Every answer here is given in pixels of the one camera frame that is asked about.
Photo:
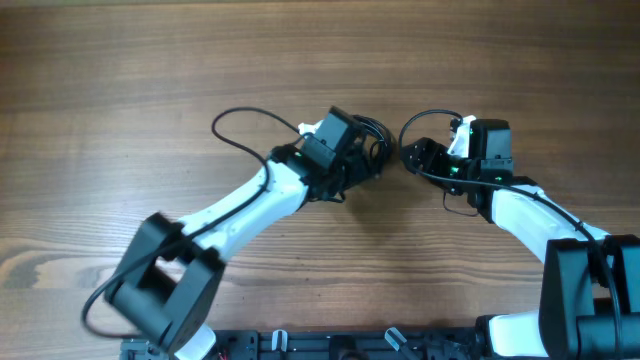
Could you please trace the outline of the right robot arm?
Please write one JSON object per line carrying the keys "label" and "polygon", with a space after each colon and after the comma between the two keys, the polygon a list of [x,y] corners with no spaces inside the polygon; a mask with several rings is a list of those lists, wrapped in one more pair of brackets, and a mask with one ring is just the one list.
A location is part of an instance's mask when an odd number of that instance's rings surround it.
{"label": "right robot arm", "polygon": [[479,318],[486,358],[636,359],[639,239],[570,214],[532,179],[514,173],[504,120],[451,121],[451,142],[401,143],[406,169],[510,233],[544,266],[536,310]]}

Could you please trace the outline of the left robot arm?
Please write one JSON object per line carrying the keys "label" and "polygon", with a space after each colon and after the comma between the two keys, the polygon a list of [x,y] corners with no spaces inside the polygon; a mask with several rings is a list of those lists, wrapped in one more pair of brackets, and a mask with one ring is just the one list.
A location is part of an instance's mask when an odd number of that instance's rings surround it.
{"label": "left robot arm", "polygon": [[393,150],[379,121],[337,107],[296,140],[258,155],[259,171],[215,204],[177,221],[144,220],[104,287],[106,302],[171,359],[203,359],[205,321],[227,263],[257,235],[310,202],[341,203],[380,175]]}

